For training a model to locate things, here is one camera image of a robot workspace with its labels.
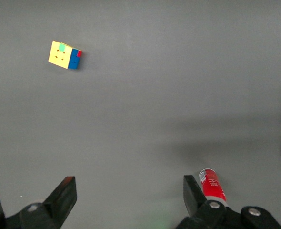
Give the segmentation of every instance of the soda can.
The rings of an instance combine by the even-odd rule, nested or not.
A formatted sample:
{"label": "soda can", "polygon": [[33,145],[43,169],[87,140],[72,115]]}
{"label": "soda can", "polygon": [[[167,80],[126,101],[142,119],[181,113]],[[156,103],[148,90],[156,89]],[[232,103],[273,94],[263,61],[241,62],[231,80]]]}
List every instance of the soda can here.
{"label": "soda can", "polygon": [[206,199],[216,200],[228,206],[216,172],[210,168],[206,168],[200,172],[199,176]]}

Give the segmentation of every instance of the yellow cube face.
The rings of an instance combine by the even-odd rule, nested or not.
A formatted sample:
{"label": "yellow cube face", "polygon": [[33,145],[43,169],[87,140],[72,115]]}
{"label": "yellow cube face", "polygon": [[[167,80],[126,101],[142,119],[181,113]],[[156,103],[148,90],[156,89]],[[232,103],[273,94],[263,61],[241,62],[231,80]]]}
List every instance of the yellow cube face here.
{"label": "yellow cube face", "polygon": [[53,41],[50,49],[49,62],[68,69],[73,48],[67,44]]}

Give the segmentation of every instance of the rubik's cube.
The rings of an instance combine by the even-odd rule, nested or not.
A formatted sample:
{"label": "rubik's cube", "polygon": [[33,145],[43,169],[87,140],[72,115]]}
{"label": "rubik's cube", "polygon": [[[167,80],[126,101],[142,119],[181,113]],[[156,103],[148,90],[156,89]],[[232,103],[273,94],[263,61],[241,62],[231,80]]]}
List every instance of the rubik's cube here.
{"label": "rubik's cube", "polygon": [[66,69],[77,69],[81,50],[67,44],[53,41],[50,49],[49,62]]}

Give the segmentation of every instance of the blue cube face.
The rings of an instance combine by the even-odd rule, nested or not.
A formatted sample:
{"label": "blue cube face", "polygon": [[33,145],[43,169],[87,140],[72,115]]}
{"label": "blue cube face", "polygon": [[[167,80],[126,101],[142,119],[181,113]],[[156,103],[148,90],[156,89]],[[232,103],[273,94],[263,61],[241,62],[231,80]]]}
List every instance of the blue cube face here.
{"label": "blue cube face", "polygon": [[69,62],[69,69],[77,69],[78,63],[80,60],[81,51],[78,49],[73,49],[71,56],[70,56],[70,62]]}

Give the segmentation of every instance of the gray table surface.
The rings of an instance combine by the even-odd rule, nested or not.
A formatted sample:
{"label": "gray table surface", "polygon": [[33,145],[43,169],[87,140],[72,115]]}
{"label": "gray table surface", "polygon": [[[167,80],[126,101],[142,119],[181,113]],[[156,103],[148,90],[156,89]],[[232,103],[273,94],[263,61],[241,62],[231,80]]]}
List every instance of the gray table surface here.
{"label": "gray table surface", "polygon": [[281,0],[0,0],[7,216],[76,176],[64,229],[171,229],[205,167],[281,223]]}

